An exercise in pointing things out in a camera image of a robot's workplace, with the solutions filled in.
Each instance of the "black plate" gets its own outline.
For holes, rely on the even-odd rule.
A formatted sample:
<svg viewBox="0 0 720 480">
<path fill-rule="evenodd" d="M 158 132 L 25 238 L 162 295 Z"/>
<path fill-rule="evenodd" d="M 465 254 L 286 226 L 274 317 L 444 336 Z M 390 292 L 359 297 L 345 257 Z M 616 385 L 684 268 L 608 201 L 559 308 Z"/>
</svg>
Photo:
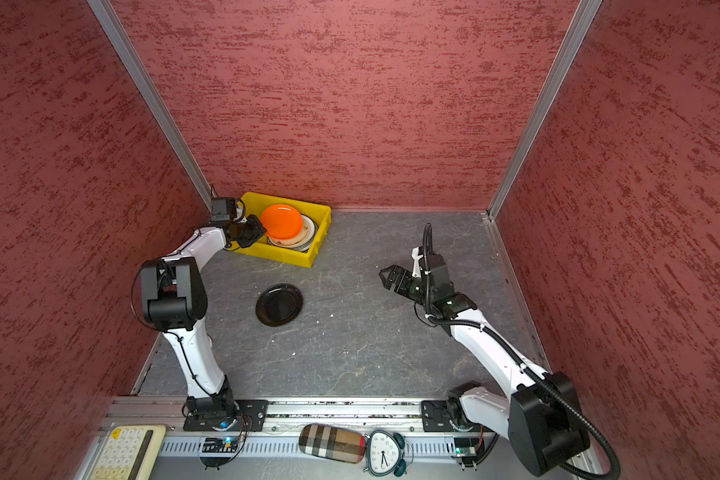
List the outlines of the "black plate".
<svg viewBox="0 0 720 480">
<path fill-rule="evenodd" d="M 267 326 L 290 323 L 302 311 L 304 297 L 298 288 L 289 283 L 270 286 L 256 302 L 256 316 Z"/>
</svg>

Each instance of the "plaid pouch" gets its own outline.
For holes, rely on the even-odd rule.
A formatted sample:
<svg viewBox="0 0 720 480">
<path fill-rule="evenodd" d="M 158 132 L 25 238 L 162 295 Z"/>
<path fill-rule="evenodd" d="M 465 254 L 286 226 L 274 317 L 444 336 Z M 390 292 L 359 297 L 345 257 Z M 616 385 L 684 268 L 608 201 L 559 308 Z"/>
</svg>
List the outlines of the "plaid pouch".
<svg viewBox="0 0 720 480">
<path fill-rule="evenodd" d="M 302 430 L 298 448 L 307 455 L 360 463 L 365 456 L 365 437 L 342 428 L 313 423 Z"/>
</svg>

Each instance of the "clock face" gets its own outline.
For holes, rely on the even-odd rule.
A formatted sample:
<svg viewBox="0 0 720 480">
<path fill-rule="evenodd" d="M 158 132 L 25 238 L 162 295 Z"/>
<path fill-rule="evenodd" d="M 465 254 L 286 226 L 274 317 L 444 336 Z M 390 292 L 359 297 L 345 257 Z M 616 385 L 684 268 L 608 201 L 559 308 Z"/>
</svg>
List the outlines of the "clock face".
<svg viewBox="0 0 720 480">
<path fill-rule="evenodd" d="M 385 475 L 394 469 L 400 459 L 400 447 L 394 438 L 384 432 L 374 432 L 368 447 L 371 472 Z"/>
</svg>

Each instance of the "gray floor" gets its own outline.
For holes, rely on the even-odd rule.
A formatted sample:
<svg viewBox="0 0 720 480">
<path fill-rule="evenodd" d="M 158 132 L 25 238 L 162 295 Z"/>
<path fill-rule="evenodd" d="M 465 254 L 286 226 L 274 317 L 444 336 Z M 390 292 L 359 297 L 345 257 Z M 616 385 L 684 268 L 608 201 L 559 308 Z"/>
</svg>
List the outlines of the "gray floor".
<svg viewBox="0 0 720 480">
<path fill-rule="evenodd" d="M 155 462 L 151 480 L 179 480 L 183 478 L 255 478 L 257 480 L 307 479 L 307 480 L 367 480 L 373 478 L 364 473 L 365 463 L 357 465 L 323 460 L 321 458 L 237 458 L 219 470 L 209 468 L 203 471 L 198 458 L 166 458 L 158 457 Z M 520 464 L 506 440 L 496 444 L 490 456 L 478 466 L 478 470 L 461 471 L 461 467 L 442 463 L 416 463 L 414 458 L 405 480 L 443 480 L 458 478 L 459 480 L 531 480 L 536 478 Z M 562 468 L 550 470 L 542 478 L 545 480 L 571 480 L 571 476 Z"/>
<path fill-rule="evenodd" d="M 235 395 L 442 397 L 469 380 L 499 392 L 466 348 L 421 324 L 412 302 L 385 290 L 378 278 L 391 264 L 411 268 L 411 250 L 421 245 L 427 221 L 457 291 L 527 350 L 478 214 L 335 212 L 311 269 L 228 252 L 203 269 L 208 333 Z M 304 309 L 287 326 L 264 326 L 254 313 L 256 300 L 282 282 L 301 290 Z M 179 363 L 163 341 L 140 395 L 185 394 Z"/>
</svg>

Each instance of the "orange plate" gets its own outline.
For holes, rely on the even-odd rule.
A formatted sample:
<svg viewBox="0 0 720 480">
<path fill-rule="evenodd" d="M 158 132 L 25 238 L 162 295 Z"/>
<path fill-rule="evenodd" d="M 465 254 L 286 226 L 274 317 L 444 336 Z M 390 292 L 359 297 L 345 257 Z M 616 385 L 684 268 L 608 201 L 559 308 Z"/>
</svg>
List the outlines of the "orange plate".
<svg viewBox="0 0 720 480">
<path fill-rule="evenodd" d="M 261 221 L 267 236 L 280 241 L 293 238 L 304 227 L 304 220 L 298 210 L 284 204 L 273 205 L 264 210 Z"/>
</svg>

